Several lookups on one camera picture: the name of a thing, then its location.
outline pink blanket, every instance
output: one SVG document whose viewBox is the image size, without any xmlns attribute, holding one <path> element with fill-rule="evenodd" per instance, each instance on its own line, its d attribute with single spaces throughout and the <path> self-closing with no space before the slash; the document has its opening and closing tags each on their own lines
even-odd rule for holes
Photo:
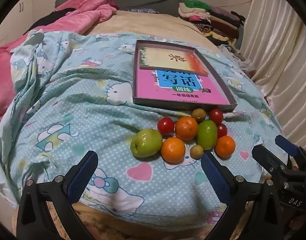
<svg viewBox="0 0 306 240">
<path fill-rule="evenodd" d="M 69 31 L 83 34 L 93 24 L 109 20 L 116 13 L 118 6 L 114 0 L 68 0 L 56 10 L 65 8 L 76 10 L 48 26 L 35 29 L 43 29 L 44 32 Z M 27 33 L 16 41 L 0 47 L 0 121 L 15 96 L 11 78 L 10 51 L 23 43 L 26 37 Z"/>
</svg>

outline tangerine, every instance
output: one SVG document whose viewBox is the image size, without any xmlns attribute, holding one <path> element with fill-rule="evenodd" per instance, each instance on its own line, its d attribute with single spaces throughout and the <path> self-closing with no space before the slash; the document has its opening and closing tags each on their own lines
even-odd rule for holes
<svg viewBox="0 0 306 240">
<path fill-rule="evenodd" d="M 183 141 L 192 140 L 198 132 L 197 121 L 190 116 L 181 117 L 175 124 L 175 134 Z"/>
<path fill-rule="evenodd" d="M 218 138 L 214 150 L 218 156 L 228 158 L 235 151 L 235 141 L 232 137 L 225 135 Z"/>
<path fill-rule="evenodd" d="M 185 156 L 185 144 L 176 137 L 170 137 L 162 144 L 161 155 L 168 163 L 179 163 Z"/>
</svg>

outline green fruit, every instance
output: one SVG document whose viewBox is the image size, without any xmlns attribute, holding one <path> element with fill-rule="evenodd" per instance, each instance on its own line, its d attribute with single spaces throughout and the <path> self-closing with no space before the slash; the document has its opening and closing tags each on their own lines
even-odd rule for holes
<svg viewBox="0 0 306 240">
<path fill-rule="evenodd" d="M 144 129 L 132 139 L 130 149 L 135 157 L 146 158 L 156 154 L 162 143 L 162 135 L 158 130 Z"/>
<path fill-rule="evenodd" d="M 199 160 L 204 153 L 204 149 L 201 145 L 194 145 L 190 150 L 190 155 L 193 159 Z"/>
<path fill-rule="evenodd" d="M 204 150 L 210 150 L 214 147 L 217 140 L 217 127 L 215 122 L 206 120 L 198 125 L 197 144 Z"/>
</svg>

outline blue bedsheet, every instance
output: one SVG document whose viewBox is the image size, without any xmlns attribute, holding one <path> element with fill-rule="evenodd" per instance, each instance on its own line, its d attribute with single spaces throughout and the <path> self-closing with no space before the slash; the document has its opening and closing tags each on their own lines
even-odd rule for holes
<svg viewBox="0 0 306 240">
<path fill-rule="evenodd" d="M 129 149 L 141 129 L 156 128 L 163 116 L 182 112 L 132 103 L 133 58 L 137 39 L 189 45 L 140 34 L 81 36 L 31 31 L 13 50 L 17 93 L 0 124 L 0 194 L 13 205 L 28 178 L 37 182 L 65 174 L 88 150 L 98 168 L 81 202 L 115 217 L 163 230 L 214 225 L 225 209 L 200 167 L 189 156 L 170 165 L 159 156 L 135 159 Z M 253 160 L 264 144 L 281 160 L 274 144 L 279 125 L 256 86 L 233 63 L 196 47 L 231 89 L 238 105 L 225 115 L 236 150 L 219 160 L 234 175 L 258 182 L 263 172 Z"/>
</svg>

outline cherry tomato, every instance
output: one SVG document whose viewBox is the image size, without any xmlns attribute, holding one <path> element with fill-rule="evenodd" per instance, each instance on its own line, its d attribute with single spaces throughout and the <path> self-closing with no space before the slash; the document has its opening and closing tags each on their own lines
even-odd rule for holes
<svg viewBox="0 0 306 240">
<path fill-rule="evenodd" d="M 228 129 L 226 128 L 224 123 L 220 123 L 217 126 L 217 137 L 221 138 L 223 136 L 226 136 L 228 134 Z"/>
<path fill-rule="evenodd" d="M 223 122 L 223 113 L 220 109 L 213 109 L 210 113 L 209 113 L 209 118 L 210 120 L 212 120 L 213 122 L 215 122 L 216 125 L 219 125 L 220 123 Z"/>
<path fill-rule="evenodd" d="M 173 133 L 174 126 L 175 124 L 173 120 L 169 117 L 164 117 L 157 123 L 157 129 L 159 130 L 161 134 Z"/>
</svg>

